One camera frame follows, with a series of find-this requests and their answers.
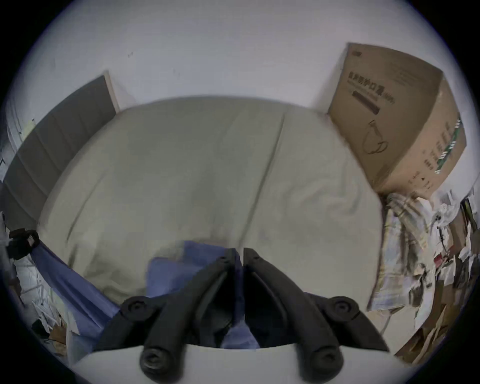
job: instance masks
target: clutter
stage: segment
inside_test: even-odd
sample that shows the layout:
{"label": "clutter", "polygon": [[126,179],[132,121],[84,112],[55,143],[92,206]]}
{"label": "clutter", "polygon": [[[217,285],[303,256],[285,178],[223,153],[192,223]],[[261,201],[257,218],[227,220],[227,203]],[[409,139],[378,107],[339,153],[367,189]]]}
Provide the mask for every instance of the clutter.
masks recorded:
{"label": "clutter", "polygon": [[429,198],[467,145],[442,71],[388,48],[349,45],[329,113],[382,194]]}
{"label": "clutter", "polygon": [[[422,364],[441,345],[462,307],[467,303],[480,275],[477,256],[480,235],[477,234],[478,231],[472,234],[477,224],[466,212],[467,208],[462,201],[455,219],[449,224],[453,243],[449,248],[448,258],[442,259],[442,264],[437,265],[438,279],[431,311],[420,324],[418,331],[396,353],[396,356],[405,362]],[[464,247],[458,247],[459,244],[464,244]]]}

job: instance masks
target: beige duvet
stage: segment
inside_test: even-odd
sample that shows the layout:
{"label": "beige duvet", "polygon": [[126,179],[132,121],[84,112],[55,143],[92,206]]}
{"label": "beige duvet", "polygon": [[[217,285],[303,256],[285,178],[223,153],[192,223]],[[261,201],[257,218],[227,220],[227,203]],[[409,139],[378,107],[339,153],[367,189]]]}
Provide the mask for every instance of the beige duvet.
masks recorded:
{"label": "beige duvet", "polygon": [[118,303],[143,292],[152,257],[197,240],[254,248],[303,290],[365,310],[380,208],[328,117],[197,97],[117,115],[62,174],[38,232]]}

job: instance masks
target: gray headboard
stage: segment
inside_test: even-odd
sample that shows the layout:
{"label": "gray headboard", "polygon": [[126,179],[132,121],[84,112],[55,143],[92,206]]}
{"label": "gray headboard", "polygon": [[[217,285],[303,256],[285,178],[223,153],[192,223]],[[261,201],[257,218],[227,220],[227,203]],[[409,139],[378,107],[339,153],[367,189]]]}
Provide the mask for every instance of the gray headboard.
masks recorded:
{"label": "gray headboard", "polygon": [[78,89],[41,120],[15,154],[0,192],[10,230],[35,229],[45,201],[82,146],[116,114],[108,75]]}

